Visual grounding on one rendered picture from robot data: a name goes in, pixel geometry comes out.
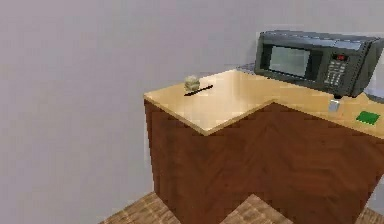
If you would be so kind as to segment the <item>pale green lumpy food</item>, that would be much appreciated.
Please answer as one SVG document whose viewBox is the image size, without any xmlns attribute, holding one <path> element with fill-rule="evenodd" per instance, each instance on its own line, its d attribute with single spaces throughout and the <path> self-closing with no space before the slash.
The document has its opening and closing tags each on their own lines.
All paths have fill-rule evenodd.
<svg viewBox="0 0 384 224">
<path fill-rule="evenodd" d="M 188 76 L 185 78 L 184 83 L 185 89 L 187 91 L 195 91 L 198 90 L 200 87 L 200 81 L 199 78 L 196 76 Z"/>
</svg>

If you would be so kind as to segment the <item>thin black stick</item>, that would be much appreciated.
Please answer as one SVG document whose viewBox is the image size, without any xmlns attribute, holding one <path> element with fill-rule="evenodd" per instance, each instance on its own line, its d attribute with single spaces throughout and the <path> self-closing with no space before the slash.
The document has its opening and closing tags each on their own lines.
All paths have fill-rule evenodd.
<svg viewBox="0 0 384 224">
<path fill-rule="evenodd" d="M 208 89 L 211 89 L 211 88 L 213 88 L 213 85 L 209 85 L 209 86 L 206 86 L 204 88 L 200 88 L 200 89 L 191 91 L 189 93 L 184 94 L 184 96 L 192 96 L 192 95 L 195 95 L 195 94 L 197 94 L 199 92 L 202 92 L 202 91 L 205 91 L 205 90 L 208 90 Z"/>
</svg>

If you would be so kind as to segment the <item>dark grey microwave oven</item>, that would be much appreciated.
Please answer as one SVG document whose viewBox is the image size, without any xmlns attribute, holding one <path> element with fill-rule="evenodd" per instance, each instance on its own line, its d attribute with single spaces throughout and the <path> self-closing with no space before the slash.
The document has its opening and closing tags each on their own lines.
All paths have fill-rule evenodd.
<svg viewBox="0 0 384 224">
<path fill-rule="evenodd" d="M 336 97 L 357 97 L 368 86 L 384 38 L 290 30 L 264 31 L 254 72 Z"/>
</svg>

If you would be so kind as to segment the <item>white rounded appliance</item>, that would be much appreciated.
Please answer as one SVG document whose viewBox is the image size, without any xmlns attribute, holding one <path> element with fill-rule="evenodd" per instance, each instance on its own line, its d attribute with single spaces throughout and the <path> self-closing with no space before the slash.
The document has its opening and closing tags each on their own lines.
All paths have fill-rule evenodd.
<svg viewBox="0 0 384 224">
<path fill-rule="evenodd" d="M 384 104 L 384 51 L 379 58 L 364 93 L 371 101 Z"/>
</svg>

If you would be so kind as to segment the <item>brown wooden kitchen counter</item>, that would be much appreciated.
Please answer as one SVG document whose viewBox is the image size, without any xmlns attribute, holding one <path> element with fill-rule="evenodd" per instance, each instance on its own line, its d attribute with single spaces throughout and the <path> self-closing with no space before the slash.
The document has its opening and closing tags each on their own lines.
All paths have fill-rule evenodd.
<svg viewBox="0 0 384 224">
<path fill-rule="evenodd" d="M 384 176 L 384 104 L 230 70 L 145 94 L 154 190 L 181 224 L 256 195 L 293 224 L 355 224 Z M 361 111 L 380 115 L 374 125 Z"/>
</svg>

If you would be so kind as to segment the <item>flat green square sponge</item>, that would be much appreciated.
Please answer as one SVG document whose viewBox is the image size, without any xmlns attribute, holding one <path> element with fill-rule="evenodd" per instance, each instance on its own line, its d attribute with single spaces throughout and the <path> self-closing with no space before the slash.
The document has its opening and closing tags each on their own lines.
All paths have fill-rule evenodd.
<svg viewBox="0 0 384 224">
<path fill-rule="evenodd" d="M 365 124 L 374 125 L 379 118 L 379 114 L 368 111 L 361 111 L 360 114 L 356 117 L 356 120 Z"/>
</svg>

